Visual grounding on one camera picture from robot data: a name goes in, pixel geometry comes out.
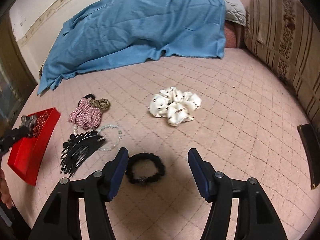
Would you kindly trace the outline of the person's left hand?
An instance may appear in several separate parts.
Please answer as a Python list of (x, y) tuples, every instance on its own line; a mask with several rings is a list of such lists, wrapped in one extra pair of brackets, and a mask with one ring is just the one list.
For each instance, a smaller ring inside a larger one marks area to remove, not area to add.
[(0, 183), (1, 201), (7, 206), (8, 209), (11, 209), (14, 204), (3, 170), (0, 171)]

